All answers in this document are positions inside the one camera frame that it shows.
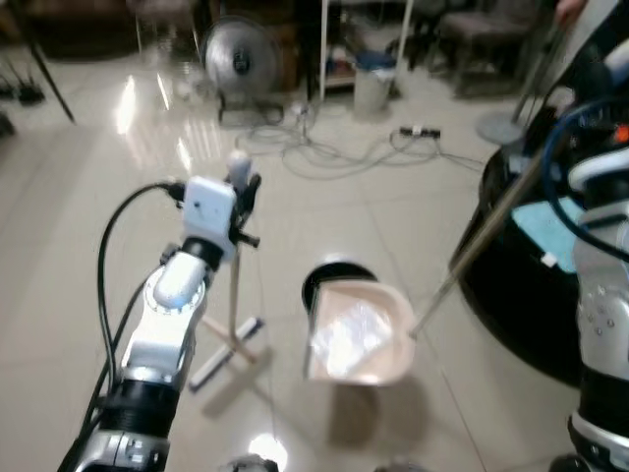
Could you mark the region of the person's hand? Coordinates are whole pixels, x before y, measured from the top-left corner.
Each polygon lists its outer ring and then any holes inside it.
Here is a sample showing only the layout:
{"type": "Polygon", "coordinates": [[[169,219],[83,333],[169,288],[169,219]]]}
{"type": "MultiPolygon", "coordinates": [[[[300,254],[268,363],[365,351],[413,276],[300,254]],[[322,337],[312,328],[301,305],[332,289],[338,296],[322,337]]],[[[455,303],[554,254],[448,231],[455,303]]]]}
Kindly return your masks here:
{"type": "Polygon", "coordinates": [[[561,27],[574,26],[584,13],[588,0],[558,0],[554,4],[554,22],[561,27]]]}

